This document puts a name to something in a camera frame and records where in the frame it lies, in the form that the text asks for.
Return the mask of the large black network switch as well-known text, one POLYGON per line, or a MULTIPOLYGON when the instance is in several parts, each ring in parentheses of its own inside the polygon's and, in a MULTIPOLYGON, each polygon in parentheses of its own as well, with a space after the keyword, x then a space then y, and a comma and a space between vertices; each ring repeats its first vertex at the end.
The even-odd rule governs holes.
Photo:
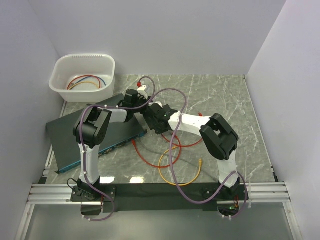
MULTIPOLYGON (((81 164, 80 148, 73 135, 73 128, 80 118, 86 105, 77 111, 46 124, 51 145, 56 159, 57 174, 63 174, 81 164)), ((103 156, 114 149, 131 142, 131 139, 143 137, 147 133, 133 117, 127 123, 111 123, 108 126, 106 137, 99 148, 99 155, 103 156)))

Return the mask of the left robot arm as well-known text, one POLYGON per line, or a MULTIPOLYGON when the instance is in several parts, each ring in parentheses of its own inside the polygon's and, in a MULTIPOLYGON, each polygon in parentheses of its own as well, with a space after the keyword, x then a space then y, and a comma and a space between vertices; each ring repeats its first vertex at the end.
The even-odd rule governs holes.
POLYGON ((101 145, 107 142, 112 148, 131 140, 143 131, 135 118, 145 113, 151 97, 143 87, 129 89, 115 106, 88 105, 73 128, 80 150, 80 175, 77 189, 89 201, 104 195, 100 187, 98 167, 101 145))

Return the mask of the small black switch box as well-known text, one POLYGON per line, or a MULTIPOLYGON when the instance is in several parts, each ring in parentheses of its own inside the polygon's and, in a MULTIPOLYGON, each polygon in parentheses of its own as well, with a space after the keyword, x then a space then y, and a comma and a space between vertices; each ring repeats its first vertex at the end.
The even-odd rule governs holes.
POLYGON ((154 115, 151 113, 148 113, 148 111, 146 111, 146 110, 139 111, 138 113, 143 116, 143 119, 144 119, 145 123, 147 124, 147 126, 149 127, 149 129, 154 130, 155 124, 156 124, 156 121, 154 119, 154 115))

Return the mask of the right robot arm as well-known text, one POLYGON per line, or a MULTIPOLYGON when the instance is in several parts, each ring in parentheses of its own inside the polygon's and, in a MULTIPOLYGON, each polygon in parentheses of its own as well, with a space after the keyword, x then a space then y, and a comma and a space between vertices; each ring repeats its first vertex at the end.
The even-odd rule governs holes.
POLYGON ((217 160, 220 195, 230 200, 238 193, 236 150, 239 136, 222 115, 196 116, 183 114, 169 105, 154 103, 143 112, 143 118, 156 134, 183 131, 200 136, 211 156, 217 160))

